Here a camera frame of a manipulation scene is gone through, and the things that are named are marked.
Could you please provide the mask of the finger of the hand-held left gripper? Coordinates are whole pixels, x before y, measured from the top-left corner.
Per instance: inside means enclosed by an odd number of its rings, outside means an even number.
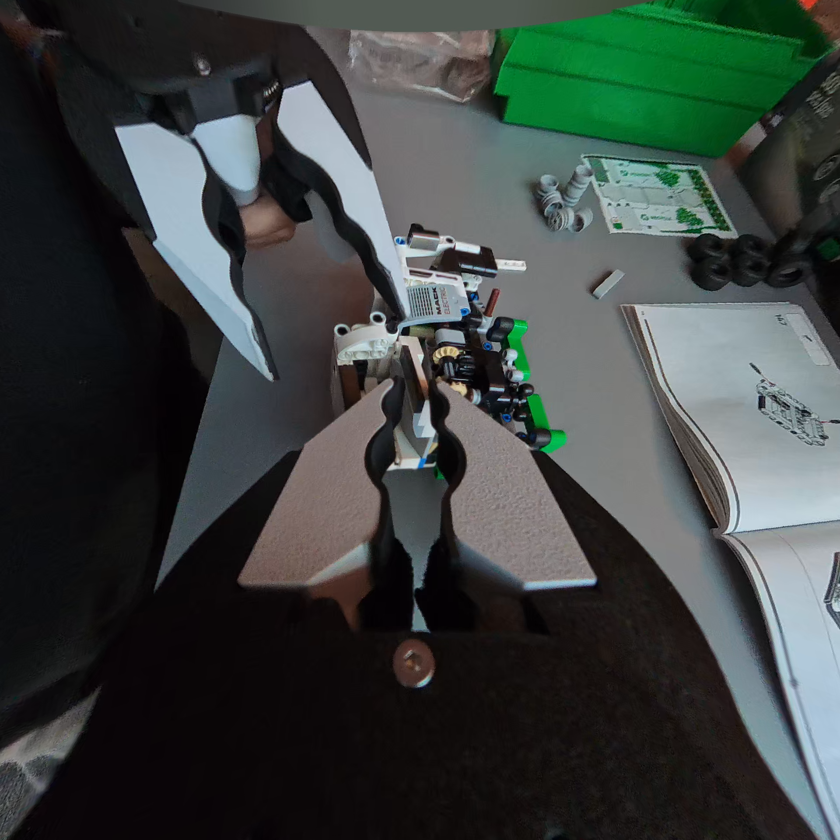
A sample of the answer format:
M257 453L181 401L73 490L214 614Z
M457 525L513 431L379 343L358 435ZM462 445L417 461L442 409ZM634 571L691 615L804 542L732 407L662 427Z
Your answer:
M280 169L321 198L374 289L399 322L407 320L402 263L375 175L311 80L283 88L273 135Z
M277 367L244 297L242 266L218 227L228 190L190 138L162 126L118 126L123 156L150 220L153 247L220 329L268 381Z

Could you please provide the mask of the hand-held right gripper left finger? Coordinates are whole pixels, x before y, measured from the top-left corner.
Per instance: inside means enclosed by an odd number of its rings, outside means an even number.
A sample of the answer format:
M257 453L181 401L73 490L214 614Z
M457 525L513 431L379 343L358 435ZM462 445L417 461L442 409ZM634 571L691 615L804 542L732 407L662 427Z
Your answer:
M303 446L241 587L332 600L352 629L411 625L413 565L383 481L404 395L402 379L385 380Z

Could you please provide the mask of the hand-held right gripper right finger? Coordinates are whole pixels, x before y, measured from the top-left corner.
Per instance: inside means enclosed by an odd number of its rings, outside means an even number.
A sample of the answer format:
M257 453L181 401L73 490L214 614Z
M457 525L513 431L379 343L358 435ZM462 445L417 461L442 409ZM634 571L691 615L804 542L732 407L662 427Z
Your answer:
M430 388L447 488L418 608L433 633L544 630L534 597L588 592L597 575L536 453L447 384Z

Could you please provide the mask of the lego truck model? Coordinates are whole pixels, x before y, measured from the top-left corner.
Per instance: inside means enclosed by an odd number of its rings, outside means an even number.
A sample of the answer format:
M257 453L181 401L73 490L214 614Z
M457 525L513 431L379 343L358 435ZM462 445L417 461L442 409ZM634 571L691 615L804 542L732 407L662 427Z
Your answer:
M500 290L482 300L480 287L499 274L527 270L522 259L501 259L413 224L397 236L409 304L400 322L376 302L367 322L333 329L332 404L336 416L385 379L404 381L402 416L394 428L391 469L432 469L438 477L438 435L429 402L431 383L445 383L532 450L551 454L567 441L554 428L531 383L523 348L526 320L496 314Z

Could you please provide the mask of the white cylindrical Lego connector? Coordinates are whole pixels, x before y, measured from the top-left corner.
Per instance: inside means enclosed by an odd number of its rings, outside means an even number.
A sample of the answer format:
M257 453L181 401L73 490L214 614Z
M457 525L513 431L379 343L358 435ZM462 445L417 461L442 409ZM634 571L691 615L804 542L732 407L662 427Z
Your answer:
M535 203L549 230L577 235L592 224L593 211L580 204L593 176L592 167L582 162L563 185L551 174L541 175L533 184Z

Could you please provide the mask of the lego instruction booklet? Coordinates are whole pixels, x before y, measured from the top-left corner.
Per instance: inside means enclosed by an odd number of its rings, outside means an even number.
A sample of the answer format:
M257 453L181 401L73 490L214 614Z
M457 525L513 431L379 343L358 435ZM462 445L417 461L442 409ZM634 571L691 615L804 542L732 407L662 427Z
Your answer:
M806 771L839 828L839 373L792 303L622 306L768 630Z

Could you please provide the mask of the dark lego set box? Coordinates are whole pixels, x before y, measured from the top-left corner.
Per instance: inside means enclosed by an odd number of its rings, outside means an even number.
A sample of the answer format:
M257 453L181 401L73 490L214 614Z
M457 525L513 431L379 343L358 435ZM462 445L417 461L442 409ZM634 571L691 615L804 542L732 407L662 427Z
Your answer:
M773 233L817 261L839 256L838 49L759 122L738 178Z

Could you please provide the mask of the person's left hand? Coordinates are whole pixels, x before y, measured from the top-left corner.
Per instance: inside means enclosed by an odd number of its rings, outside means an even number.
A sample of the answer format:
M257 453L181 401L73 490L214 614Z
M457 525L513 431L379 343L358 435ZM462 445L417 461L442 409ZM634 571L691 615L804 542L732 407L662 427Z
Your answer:
M254 202L238 208L247 250L265 249L290 241L297 223L269 194L263 193Z

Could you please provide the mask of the clear plastic bag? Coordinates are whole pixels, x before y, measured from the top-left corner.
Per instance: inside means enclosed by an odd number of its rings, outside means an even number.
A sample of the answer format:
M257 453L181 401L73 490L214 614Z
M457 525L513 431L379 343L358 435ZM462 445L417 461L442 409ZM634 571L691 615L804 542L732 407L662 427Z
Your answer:
M363 84L466 103L490 83L495 29L399 32L352 29L349 71Z

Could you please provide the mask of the green plastic storage bin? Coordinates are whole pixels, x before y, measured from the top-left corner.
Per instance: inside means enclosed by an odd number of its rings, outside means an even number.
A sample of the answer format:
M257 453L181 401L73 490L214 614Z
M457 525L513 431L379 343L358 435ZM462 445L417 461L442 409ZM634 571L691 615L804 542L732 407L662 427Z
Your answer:
M649 2L497 31L505 123L721 157L833 50L794 1Z

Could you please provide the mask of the green and white sticker sheet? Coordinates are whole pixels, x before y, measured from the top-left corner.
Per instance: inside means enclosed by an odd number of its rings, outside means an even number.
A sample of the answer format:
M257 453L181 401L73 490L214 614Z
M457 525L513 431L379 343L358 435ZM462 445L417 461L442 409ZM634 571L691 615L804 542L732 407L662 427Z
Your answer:
M732 222L706 171L697 164L583 154L612 235L735 239Z

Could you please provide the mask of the pile of black rubber tyres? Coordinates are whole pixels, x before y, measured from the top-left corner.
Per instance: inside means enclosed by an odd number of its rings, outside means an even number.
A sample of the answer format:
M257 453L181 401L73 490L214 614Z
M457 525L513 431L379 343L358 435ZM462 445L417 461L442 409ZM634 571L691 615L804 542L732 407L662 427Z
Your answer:
M705 233L691 239L685 252L689 278L704 291L759 284L781 290L811 284L817 277L810 245L794 234L770 242L754 234L725 239Z

